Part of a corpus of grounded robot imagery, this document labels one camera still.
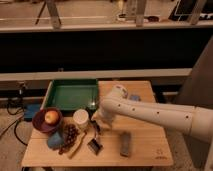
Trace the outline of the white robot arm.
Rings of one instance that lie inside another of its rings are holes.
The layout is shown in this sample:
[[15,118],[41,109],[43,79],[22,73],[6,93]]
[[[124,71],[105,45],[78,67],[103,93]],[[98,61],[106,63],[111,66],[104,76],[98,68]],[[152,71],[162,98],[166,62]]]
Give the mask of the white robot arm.
[[127,89],[114,85],[102,97],[93,119],[112,125],[116,115],[146,121],[210,143],[213,140],[213,109],[189,105],[130,100]]

